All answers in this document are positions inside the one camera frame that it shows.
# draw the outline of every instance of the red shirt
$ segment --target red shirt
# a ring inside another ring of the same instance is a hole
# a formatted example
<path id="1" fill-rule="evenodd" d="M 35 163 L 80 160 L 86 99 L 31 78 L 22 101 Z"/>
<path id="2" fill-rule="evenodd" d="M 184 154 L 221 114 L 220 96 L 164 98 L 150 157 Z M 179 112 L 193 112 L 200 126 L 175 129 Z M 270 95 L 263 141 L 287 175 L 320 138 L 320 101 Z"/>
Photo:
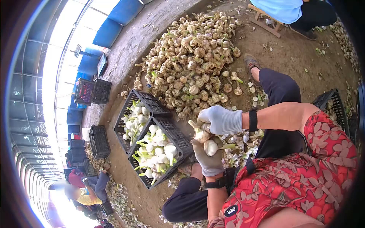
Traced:
<path id="1" fill-rule="evenodd" d="M 84 176 L 83 172 L 80 172 L 78 175 L 76 174 L 76 169 L 73 169 L 69 175 L 69 183 L 71 185 L 77 186 L 79 188 L 85 188 L 84 183 L 81 181 L 81 177 Z"/>
<path id="2" fill-rule="evenodd" d="M 355 178 L 356 149 L 322 111 L 309 117 L 304 135 L 312 156 L 295 153 L 281 159 L 254 159 L 256 172 L 249 175 L 246 167 L 240 170 L 237 187 L 209 228 L 254 228 L 274 207 L 294 208 L 329 223 Z"/>

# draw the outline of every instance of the work glove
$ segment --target work glove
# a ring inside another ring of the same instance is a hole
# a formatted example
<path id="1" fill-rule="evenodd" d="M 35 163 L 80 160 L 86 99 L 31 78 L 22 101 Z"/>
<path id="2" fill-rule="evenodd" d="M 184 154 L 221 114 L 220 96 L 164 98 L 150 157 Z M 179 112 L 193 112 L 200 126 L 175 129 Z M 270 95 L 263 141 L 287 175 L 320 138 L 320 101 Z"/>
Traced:
<path id="1" fill-rule="evenodd" d="M 82 182 L 84 183 L 84 185 L 85 185 L 86 187 L 90 186 L 89 180 L 88 180 L 87 178 L 84 178 L 84 179 L 82 180 Z"/>
<path id="2" fill-rule="evenodd" d="M 198 141 L 193 139 L 190 143 L 193 145 L 195 157 L 203 170 L 204 176 L 212 177 L 224 172 L 221 150 L 218 150 L 213 156 L 208 156 L 204 151 L 203 145 Z"/>
<path id="3" fill-rule="evenodd" d="M 197 120 L 210 123 L 210 133 L 215 135 L 242 132 L 242 110 L 230 111 L 215 105 L 200 111 Z"/>

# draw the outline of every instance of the dior logo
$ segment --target dior logo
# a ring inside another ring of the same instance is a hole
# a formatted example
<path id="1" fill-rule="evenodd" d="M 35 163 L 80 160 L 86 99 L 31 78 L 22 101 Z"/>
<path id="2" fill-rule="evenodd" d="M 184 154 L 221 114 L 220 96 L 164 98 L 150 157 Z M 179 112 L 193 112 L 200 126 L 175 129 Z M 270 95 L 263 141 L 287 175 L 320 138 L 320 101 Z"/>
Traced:
<path id="1" fill-rule="evenodd" d="M 237 205 L 233 205 L 230 206 L 229 208 L 227 208 L 227 210 L 224 212 L 224 216 L 226 217 L 230 217 L 232 215 L 234 215 L 235 213 L 237 213 L 238 211 L 238 206 Z"/>

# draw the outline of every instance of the black wrist strap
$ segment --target black wrist strap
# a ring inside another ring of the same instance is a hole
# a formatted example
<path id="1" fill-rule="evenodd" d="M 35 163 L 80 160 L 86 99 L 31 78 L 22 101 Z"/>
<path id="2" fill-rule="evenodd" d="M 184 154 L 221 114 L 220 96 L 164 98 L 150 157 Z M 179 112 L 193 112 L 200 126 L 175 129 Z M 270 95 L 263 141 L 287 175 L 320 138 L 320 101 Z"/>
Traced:
<path id="1" fill-rule="evenodd" d="M 215 180 L 215 182 L 208 182 L 205 184 L 206 188 L 223 188 L 227 183 L 226 176 L 222 176 Z"/>
<path id="2" fill-rule="evenodd" d="M 255 108 L 255 109 L 251 109 L 251 110 L 249 111 L 249 117 L 250 117 L 250 121 L 249 121 L 249 123 L 250 123 L 249 131 L 250 131 L 250 132 L 255 132 L 255 131 L 257 131 L 257 113 L 256 113 L 256 111 L 257 111 L 257 108 Z"/>

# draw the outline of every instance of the dirt floor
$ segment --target dirt floor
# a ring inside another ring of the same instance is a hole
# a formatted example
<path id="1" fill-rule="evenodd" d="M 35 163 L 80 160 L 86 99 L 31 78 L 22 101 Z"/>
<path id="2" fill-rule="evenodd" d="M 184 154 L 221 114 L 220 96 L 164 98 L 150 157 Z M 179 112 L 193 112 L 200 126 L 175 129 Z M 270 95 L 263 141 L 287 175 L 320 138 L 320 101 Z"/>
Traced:
<path id="1" fill-rule="evenodd" d="M 163 0 L 153 1 L 150 3 L 154 4 L 151 6 L 153 10 L 150 12 L 155 11 L 158 7 L 167 6 L 168 3 L 166 2 Z M 339 90 L 344 102 L 347 96 L 346 81 L 353 89 L 357 88 L 359 75 L 352 70 L 350 62 L 343 57 L 340 45 L 329 29 L 321 33 L 316 32 L 318 39 L 316 41 L 309 41 L 289 29 L 283 28 L 280 31 L 281 38 L 278 39 L 263 28 L 248 21 L 249 17 L 254 17 L 255 12 L 246 11 L 248 10 L 246 8 L 246 1 L 226 0 L 222 3 L 219 1 L 216 1 L 216 3 L 211 1 L 198 1 L 192 2 L 192 5 L 195 5 L 193 9 L 195 13 L 209 13 L 208 10 L 225 11 L 228 15 L 235 16 L 243 21 L 242 26 L 236 29 L 236 35 L 232 38 L 233 44 L 241 50 L 242 55 L 229 66 L 229 70 L 231 71 L 235 71 L 238 67 L 243 68 L 238 75 L 246 82 L 241 85 L 241 89 L 244 92 L 242 96 L 236 96 L 231 92 L 231 105 L 237 106 L 238 109 L 247 110 L 251 107 L 249 102 L 252 99 L 252 95 L 249 95 L 248 92 L 248 71 L 244 65 L 244 53 L 254 55 L 258 59 L 261 67 L 270 68 L 291 76 L 300 87 L 303 102 L 312 102 L 318 95 L 332 88 Z M 175 14 L 173 14 L 174 9 L 169 9 L 170 14 L 172 13 L 173 16 L 168 17 L 164 16 L 163 13 L 159 13 L 157 16 L 149 18 L 148 6 L 145 6 L 145 9 L 131 23 L 132 25 L 130 24 L 124 27 L 123 31 L 127 29 L 128 32 L 123 35 L 121 34 L 113 48 L 109 51 L 107 57 L 108 67 L 103 77 L 104 80 L 113 82 L 109 104 L 92 105 L 87 108 L 84 112 L 83 127 L 90 127 L 91 125 L 97 124 L 106 126 L 109 145 L 112 150 L 108 158 L 111 161 L 111 173 L 116 182 L 123 182 L 127 186 L 129 199 L 135 205 L 135 213 L 139 215 L 139 219 L 152 227 L 171 227 L 170 224 L 164 224 L 163 221 L 160 221 L 157 214 L 161 214 L 159 209 L 161 209 L 166 197 L 169 197 L 174 190 L 167 187 L 168 181 L 151 190 L 145 188 L 129 164 L 126 153 L 123 151 L 114 132 L 114 125 L 124 104 L 124 99 L 118 94 L 125 90 L 123 84 L 126 85 L 129 81 L 129 78 L 125 76 L 133 75 L 138 70 L 136 67 L 133 69 L 131 66 L 134 63 L 138 63 L 142 52 L 145 51 L 143 49 L 141 50 L 140 47 L 147 47 L 149 41 L 143 40 L 143 34 L 145 32 L 136 29 L 138 27 L 135 23 L 141 25 L 152 22 L 153 24 L 154 22 L 161 21 L 164 17 L 167 20 L 167 22 L 164 22 L 165 27 L 159 27 L 158 32 L 154 31 L 155 37 L 151 39 L 154 40 L 157 35 L 160 37 L 160 34 L 167 28 L 166 25 L 170 24 L 176 15 L 180 15 L 190 8 L 185 6 L 186 9 L 180 9 Z M 240 10 L 239 15 L 234 10 L 235 8 Z M 129 49 L 123 44 L 126 40 L 129 44 Z M 263 48 L 263 44 L 267 44 L 267 49 Z M 319 55 L 316 47 L 324 49 L 326 54 Z M 132 64 L 128 64 L 129 67 L 122 67 L 127 62 L 131 62 Z"/>

